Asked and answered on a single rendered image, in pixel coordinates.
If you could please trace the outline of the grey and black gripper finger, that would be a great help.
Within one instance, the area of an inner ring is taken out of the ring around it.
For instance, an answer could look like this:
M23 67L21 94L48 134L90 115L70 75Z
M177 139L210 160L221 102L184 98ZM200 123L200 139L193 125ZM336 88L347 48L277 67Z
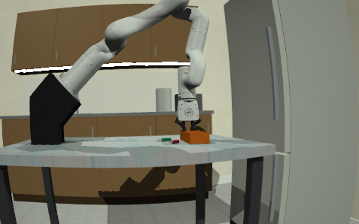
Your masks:
M194 121L191 121L191 128L190 128L190 130L191 131L194 131L194 127L198 124L198 123L200 123L201 122L201 119L199 118L199 120L197 120L195 123L194 123Z
M186 131L186 128L185 128L185 122L179 122L178 121L178 116L177 116L177 118L176 118L176 120L175 120L175 123L177 123L177 124L179 124L181 127L182 127L182 131Z

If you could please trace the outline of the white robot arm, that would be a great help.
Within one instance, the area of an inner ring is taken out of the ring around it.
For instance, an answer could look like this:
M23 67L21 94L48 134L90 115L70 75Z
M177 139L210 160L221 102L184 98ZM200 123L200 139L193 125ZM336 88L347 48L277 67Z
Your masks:
M76 97L78 92L109 59L124 48L128 37L172 15L192 23L185 50L190 66L178 68L178 97L180 100L195 99L196 87L202 83L205 74L206 63L202 52L209 18L203 10L187 7L189 1L161 0L140 14L114 21L105 30L105 38L91 46L65 74L61 73L61 79L55 75L56 79L80 101Z

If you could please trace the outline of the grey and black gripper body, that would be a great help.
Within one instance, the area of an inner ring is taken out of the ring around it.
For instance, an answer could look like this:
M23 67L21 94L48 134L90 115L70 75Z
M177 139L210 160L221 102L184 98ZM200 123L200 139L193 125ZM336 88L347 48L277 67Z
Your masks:
M183 99L178 101L178 121L199 120L199 108L195 99Z

